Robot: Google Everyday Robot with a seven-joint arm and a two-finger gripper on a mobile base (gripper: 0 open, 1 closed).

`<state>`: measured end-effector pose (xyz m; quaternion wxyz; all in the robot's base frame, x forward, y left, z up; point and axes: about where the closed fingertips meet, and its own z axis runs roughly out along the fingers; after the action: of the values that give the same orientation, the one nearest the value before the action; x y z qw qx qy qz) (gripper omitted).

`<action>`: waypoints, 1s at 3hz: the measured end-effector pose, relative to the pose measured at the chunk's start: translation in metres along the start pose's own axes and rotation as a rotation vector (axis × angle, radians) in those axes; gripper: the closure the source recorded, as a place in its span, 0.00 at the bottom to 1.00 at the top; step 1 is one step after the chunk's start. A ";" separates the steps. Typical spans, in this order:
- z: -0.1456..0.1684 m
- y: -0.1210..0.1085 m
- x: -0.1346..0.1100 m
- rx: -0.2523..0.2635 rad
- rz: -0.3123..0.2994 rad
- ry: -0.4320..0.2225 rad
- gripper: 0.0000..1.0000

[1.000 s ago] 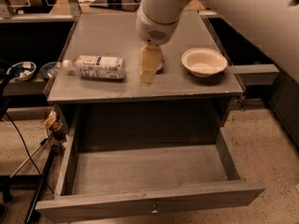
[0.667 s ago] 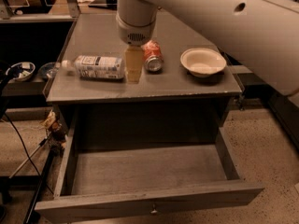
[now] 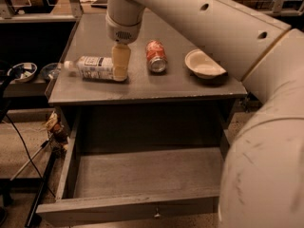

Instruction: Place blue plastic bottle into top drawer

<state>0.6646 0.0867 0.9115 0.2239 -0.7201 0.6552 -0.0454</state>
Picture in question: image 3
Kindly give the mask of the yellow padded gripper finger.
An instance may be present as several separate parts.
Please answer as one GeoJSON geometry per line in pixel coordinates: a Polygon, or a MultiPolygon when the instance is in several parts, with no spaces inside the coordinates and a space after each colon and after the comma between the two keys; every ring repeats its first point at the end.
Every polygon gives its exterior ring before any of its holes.
{"type": "Polygon", "coordinates": [[[131,49],[128,45],[116,44],[112,48],[113,78],[122,82],[127,78],[131,49]]]}

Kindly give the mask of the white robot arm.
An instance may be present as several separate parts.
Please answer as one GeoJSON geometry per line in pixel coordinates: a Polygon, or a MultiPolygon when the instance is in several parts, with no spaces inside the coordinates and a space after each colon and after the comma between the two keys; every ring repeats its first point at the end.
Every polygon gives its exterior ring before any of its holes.
{"type": "Polygon", "coordinates": [[[113,28],[150,9],[262,103],[223,167],[218,228],[304,228],[304,34],[232,0],[108,0],[113,28]]]}

